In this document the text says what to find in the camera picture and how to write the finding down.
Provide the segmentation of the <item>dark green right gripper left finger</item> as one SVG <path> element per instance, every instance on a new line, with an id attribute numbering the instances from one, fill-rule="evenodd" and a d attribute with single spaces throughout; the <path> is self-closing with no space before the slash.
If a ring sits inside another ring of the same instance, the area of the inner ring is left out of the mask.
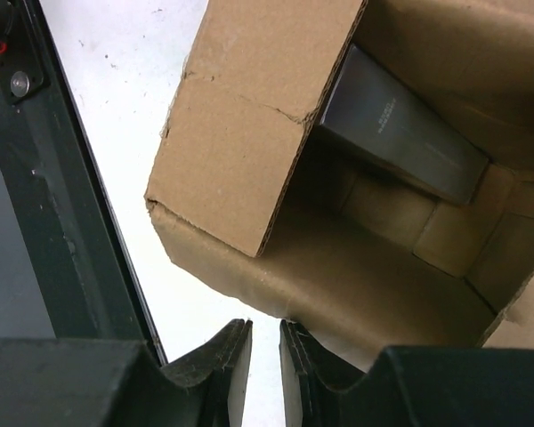
<path id="1" fill-rule="evenodd" d="M 164 366 L 143 342 L 0 338 L 0 426 L 240 426 L 252 325 Z"/>

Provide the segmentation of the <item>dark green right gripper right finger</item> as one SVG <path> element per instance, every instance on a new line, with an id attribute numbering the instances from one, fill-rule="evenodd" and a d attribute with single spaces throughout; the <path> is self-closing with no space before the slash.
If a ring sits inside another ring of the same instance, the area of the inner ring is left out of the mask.
<path id="1" fill-rule="evenodd" d="M 534 426 L 534 350 L 389 346 L 361 371 L 279 330 L 288 426 Z"/>

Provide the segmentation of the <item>brown cardboard express box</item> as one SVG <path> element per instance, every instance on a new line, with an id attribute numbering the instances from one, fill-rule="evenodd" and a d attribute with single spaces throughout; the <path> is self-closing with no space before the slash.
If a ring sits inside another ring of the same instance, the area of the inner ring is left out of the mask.
<path id="1" fill-rule="evenodd" d="M 466 205 L 313 136 L 354 44 L 489 160 Z M 534 349 L 534 1 L 211 1 L 145 201 L 170 260 L 358 367 Z"/>

